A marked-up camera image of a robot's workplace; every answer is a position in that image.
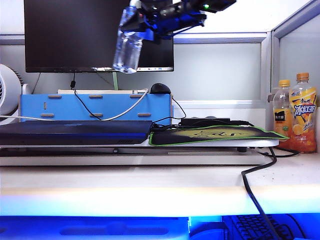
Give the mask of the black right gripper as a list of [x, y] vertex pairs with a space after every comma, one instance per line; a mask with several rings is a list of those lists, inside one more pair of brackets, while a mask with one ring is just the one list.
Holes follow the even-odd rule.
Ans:
[[204, 26], [207, 10], [203, 0], [142, 0], [139, 12], [127, 16], [121, 24], [124, 32], [142, 33], [144, 41], [157, 44], [194, 27]]

